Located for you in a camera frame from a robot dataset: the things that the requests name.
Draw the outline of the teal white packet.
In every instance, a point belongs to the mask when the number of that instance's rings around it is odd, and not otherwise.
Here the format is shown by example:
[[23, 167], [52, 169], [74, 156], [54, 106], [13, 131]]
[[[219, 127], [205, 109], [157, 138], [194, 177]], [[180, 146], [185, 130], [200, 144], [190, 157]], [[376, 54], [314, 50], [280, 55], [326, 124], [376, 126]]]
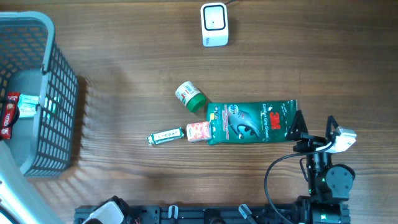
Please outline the teal white packet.
[[18, 101], [19, 117], [32, 118], [37, 114], [39, 96], [21, 94]]

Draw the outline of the green cap white bottle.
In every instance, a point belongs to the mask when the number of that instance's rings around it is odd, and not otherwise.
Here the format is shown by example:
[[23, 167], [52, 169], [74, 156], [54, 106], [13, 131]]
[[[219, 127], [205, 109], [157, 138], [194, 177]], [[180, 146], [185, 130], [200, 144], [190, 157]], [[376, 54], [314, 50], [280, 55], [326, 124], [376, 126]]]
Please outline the green cap white bottle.
[[196, 113], [206, 103], [205, 95], [191, 81], [182, 83], [176, 89], [175, 96], [192, 113]]

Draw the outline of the green 3M gloves packet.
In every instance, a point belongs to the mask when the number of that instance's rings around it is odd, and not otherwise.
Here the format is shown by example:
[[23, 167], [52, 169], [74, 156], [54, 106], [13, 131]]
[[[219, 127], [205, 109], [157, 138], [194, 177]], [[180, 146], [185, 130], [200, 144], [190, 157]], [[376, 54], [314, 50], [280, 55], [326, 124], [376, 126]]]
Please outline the green 3M gloves packet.
[[209, 103], [209, 145], [285, 142], [297, 101]]

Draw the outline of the orange white small box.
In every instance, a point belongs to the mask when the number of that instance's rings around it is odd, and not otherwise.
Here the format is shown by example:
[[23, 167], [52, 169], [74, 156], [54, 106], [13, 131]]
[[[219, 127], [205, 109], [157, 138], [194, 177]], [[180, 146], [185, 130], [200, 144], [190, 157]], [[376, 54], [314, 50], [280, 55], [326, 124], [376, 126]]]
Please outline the orange white small box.
[[209, 121], [187, 124], [186, 132], [189, 142], [207, 141], [212, 138]]

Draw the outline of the red Nescafe sachet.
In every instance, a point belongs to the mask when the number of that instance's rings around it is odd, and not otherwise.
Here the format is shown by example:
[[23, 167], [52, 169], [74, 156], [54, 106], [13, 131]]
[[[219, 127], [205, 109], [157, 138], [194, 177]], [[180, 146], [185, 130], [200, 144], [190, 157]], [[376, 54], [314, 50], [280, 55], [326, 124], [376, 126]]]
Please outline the red Nescafe sachet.
[[1, 140], [10, 139], [12, 136], [12, 127], [20, 115], [18, 107], [20, 95], [19, 92], [9, 92], [6, 99], [1, 100], [1, 103], [5, 104], [5, 114], [1, 123]]

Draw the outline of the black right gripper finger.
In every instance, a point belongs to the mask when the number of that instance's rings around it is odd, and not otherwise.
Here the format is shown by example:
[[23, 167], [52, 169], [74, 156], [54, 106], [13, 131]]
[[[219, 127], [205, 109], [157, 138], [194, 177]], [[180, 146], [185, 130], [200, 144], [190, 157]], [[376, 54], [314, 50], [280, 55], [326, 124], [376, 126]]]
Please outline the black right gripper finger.
[[287, 131], [285, 138], [286, 140], [304, 140], [308, 139], [308, 137], [308, 129], [302, 114], [302, 110], [297, 110], [292, 125]]
[[333, 139], [333, 129], [338, 127], [338, 123], [333, 115], [330, 115], [326, 122], [326, 132], [325, 132], [325, 139], [332, 140]]

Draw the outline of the green white candy bar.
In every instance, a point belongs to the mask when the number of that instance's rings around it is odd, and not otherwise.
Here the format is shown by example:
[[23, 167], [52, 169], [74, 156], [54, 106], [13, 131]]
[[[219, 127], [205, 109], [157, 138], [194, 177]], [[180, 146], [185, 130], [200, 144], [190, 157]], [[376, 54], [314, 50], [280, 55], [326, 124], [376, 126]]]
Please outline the green white candy bar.
[[184, 133], [181, 127], [161, 131], [158, 133], [151, 134], [147, 137], [149, 145], [158, 145], [165, 142], [181, 139], [184, 137]]

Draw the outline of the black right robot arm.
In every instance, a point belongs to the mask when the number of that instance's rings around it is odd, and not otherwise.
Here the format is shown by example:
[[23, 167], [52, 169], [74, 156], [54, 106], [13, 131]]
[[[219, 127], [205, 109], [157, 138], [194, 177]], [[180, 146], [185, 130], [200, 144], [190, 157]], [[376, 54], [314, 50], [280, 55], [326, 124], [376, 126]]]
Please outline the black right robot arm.
[[345, 152], [356, 142], [357, 134], [340, 126], [329, 116], [324, 137], [308, 133], [303, 114], [298, 110], [287, 133], [296, 142], [294, 152], [305, 155], [301, 165], [308, 182], [309, 196], [299, 196], [292, 205], [293, 223], [350, 224], [349, 192], [356, 174], [344, 164], [333, 164], [334, 154]]

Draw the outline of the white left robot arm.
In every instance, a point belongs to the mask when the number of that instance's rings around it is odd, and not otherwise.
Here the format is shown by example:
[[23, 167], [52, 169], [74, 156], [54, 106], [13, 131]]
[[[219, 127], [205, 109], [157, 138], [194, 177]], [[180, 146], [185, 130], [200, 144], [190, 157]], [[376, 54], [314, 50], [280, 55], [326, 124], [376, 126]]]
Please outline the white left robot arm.
[[[60, 217], [30, 185], [14, 162], [11, 150], [1, 142], [1, 205], [19, 223], [62, 223]], [[109, 200], [94, 209], [84, 223], [121, 224], [125, 220], [119, 205]]]

